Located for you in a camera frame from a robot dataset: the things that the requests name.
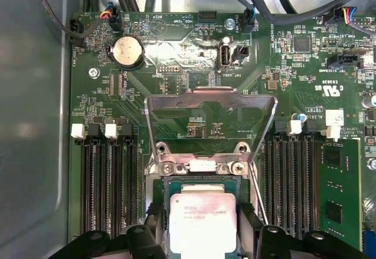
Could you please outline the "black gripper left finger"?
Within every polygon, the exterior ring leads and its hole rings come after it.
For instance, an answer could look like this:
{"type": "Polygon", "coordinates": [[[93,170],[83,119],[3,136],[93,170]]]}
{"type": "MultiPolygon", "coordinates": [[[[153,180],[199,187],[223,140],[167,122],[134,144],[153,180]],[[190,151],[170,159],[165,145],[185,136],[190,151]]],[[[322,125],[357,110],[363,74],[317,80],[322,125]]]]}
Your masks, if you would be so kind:
{"type": "Polygon", "coordinates": [[[55,258],[167,258],[162,247],[165,223],[163,203],[152,203],[143,224],[126,228],[111,238],[105,231],[88,231],[54,254],[55,258]]]}

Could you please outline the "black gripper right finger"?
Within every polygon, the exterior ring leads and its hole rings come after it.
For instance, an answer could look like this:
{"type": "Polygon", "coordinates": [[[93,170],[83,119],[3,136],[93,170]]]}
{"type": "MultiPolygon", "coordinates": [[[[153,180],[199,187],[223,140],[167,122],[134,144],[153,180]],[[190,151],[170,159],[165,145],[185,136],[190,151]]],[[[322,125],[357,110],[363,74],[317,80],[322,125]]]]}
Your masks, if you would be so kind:
{"type": "Polygon", "coordinates": [[[368,258],[360,250],[323,231],[301,240],[277,226],[264,225],[250,203],[237,209],[237,234],[243,258],[368,258]]]}

